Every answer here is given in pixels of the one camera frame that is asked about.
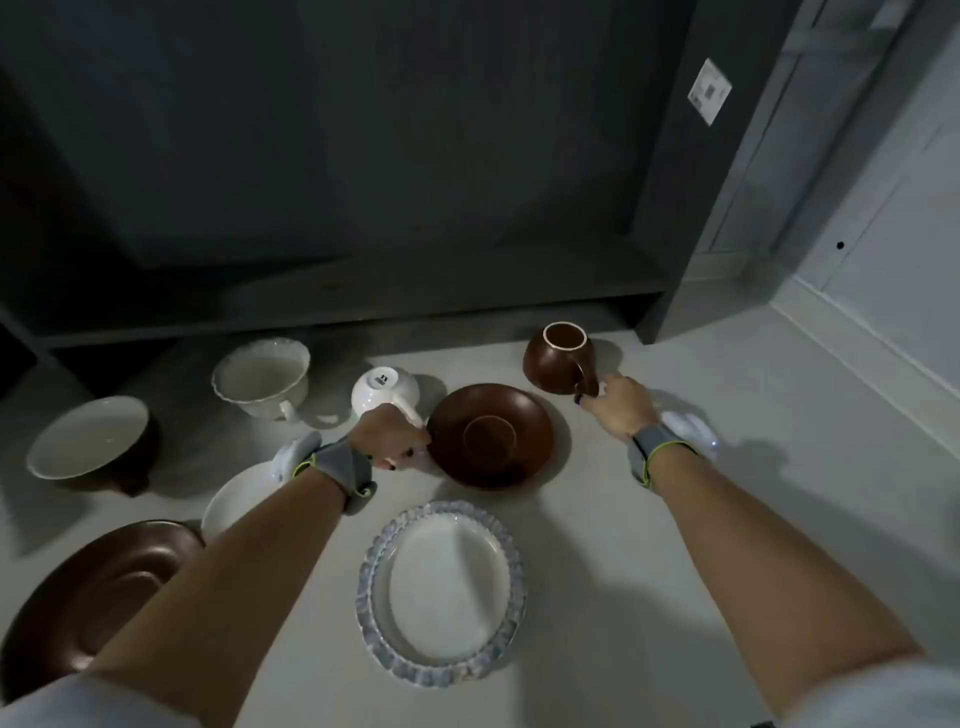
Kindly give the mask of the person's right hand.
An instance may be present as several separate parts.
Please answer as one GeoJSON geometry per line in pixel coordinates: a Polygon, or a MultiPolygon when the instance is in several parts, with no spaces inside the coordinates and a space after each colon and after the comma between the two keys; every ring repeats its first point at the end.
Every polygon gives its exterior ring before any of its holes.
{"type": "Polygon", "coordinates": [[[625,443],[662,422],[650,391],[618,371],[603,376],[599,394],[576,394],[574,402],[593,416],[604,431],[625,443]]]}

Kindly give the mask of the brown cup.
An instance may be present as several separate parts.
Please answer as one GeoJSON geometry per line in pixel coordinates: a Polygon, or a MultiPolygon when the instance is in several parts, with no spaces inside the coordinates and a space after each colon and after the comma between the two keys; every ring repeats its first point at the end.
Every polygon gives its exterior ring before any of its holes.
{"type": "Polygon", "coordinates": [[[550,322],[529,341],[522,371],[543,392],[575,396],[577,383],[597,378],[594,342],[577,323],[550,322]]]}

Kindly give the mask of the small brown saucer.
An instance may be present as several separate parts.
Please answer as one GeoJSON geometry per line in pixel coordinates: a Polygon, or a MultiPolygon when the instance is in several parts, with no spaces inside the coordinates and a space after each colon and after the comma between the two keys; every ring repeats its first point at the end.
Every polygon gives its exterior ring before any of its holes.
{"type": "Polygon", "coordinates": [[[478,383],[445,396],[427,420],[427,453],[456,483],[502,491],[533,480],[551,459],[552,419],[532,394],[478,383]]]}

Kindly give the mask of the person's left forearm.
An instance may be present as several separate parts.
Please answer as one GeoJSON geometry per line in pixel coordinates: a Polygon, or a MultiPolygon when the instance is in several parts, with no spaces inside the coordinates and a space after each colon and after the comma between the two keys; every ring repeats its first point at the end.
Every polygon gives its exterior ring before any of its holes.
{"type": "Polygon", "coordinates": [[[243,702],[345,504],[325,474],[297,475],[187,564],[87,673],[170,703],[243,702]]]}

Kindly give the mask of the person's right forearm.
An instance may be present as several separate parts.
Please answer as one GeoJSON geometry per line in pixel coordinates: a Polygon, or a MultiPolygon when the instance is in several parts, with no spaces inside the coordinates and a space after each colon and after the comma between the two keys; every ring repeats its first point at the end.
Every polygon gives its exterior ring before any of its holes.
{"type": "Polygon", "coordinates": [[[834,678],[922,656],[857,577],[691,448],[659,447],[647,473],[777,715],[834,678]]]}

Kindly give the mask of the grey wristband green trim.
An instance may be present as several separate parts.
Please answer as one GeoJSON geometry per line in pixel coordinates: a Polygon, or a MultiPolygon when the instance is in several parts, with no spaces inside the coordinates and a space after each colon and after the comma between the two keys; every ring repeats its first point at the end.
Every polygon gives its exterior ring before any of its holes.
{"type": "Polygon", "coordinates": [[[630,435],[627,441],[630,473],[643,488],[648,491],[654,489],[650,461],[657,453],[671,447],[682,447],[696,455],[700,454],[690,442],[662,422],[645,426],[630,435]]]}
{"type": "Polygon", "coordinates": [[[372,462],[354,450],[347,438],[322,443],[300,464],[290,481],[305,471],[322,473],[339,487],[346,516],[359,514],[378,491],[372,462]]]}

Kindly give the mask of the white wrist tracker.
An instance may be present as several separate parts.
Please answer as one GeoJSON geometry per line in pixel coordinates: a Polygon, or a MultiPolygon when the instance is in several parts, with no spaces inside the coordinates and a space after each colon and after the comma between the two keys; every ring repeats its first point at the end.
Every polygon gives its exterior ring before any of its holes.
{"type": "Polygon", "coordinates": [[[270,482],[282,486],[292,480],[295,471],[322,445],[322,434],[316,430],[282,444],[270,461],[270,482]]]}
{"type": "Polygon", "coordinates": [[[654,408],[662,423],[700,455],[712,462],[716,461],[721,441],[703,417],[703,412],[675,394],[659,389],[651,392],[654,408]]]}

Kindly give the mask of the scalloped white oval plate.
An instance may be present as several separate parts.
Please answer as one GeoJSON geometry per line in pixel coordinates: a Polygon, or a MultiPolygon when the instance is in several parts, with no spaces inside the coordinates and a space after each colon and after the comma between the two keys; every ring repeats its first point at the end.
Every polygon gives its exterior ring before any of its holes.
{"type": "Polygon", "coordinates": [[[506,660],[527,594],[504,524],[468,501],[433,500],[401,512],[373,540],[354,609],[378,666],[434,690],[481,680],[506,660]]]}

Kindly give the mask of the plain white saucer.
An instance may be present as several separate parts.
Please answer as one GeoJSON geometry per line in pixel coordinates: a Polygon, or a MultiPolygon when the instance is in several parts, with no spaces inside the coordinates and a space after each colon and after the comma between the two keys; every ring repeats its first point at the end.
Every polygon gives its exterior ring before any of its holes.
{"type": "Polygon", "coordinates": [[[262,462],[234,475],[211,498],[200,520],[200,536],[209,546],[248,512],[281,487],[274,463],[262,462]]]}

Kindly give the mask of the white skirting board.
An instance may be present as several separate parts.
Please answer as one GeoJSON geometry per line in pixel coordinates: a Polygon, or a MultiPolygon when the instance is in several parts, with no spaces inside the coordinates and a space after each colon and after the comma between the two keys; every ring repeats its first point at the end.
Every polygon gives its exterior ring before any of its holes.
{"type": "Polygon", "coordinates": [[[750,275],[774,310],[960,460],[960,390],[777,263],[750,275]]]}

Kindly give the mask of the white panelled door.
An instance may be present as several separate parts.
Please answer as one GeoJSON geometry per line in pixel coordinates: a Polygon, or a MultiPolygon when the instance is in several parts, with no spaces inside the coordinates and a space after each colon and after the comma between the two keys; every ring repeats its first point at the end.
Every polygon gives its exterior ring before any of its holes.
{"type": "Polygon", "coordinates": [[[922,0],[801,0],[683,274],[737,278],[773,251],[922,0]]]}

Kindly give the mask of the large brown saucer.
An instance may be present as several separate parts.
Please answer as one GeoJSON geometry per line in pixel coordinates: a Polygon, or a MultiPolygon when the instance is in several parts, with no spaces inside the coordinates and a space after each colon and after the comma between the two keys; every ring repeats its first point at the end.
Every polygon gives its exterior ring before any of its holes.
{"type": "Polygon", "coordinates": [[[90,541],[20,608],[0,645],[0,698],[11,703],[85,670],[205,542],[189,524],[150,519],[90,541]]]}

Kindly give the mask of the white left sleeve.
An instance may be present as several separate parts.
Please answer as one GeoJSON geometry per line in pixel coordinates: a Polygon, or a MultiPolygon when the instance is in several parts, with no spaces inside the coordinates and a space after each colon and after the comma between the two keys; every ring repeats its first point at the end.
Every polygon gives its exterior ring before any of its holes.
{"type": "Polygon", "coordinates": [[[0,728],[208,728],[198,717],[99,677],[75,674],[0,709],[0,728]]]}

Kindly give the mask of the white sleeve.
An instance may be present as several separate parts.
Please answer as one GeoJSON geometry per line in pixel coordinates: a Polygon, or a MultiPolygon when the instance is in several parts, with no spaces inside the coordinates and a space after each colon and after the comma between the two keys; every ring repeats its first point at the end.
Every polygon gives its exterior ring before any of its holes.
{"type": "Polygon", "coordinates": [[[75,674],[0,709],[0,728],[208,728],[198,717],[99,677],[75,674]]]}
{"type": "Polygon", "coordinates": [[[960,728],[960,668],[901,659],[815,687],[777,728],[960,728]]]}

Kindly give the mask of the white right sleeve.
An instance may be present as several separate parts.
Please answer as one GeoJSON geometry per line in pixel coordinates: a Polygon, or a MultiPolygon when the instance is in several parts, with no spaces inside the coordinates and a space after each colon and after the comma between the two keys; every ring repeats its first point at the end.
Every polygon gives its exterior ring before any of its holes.
{"type": "Polygon", "coordinates": [[[815,687],[777,728],[960,728],[960,668],[901,659],[815,687]]]}

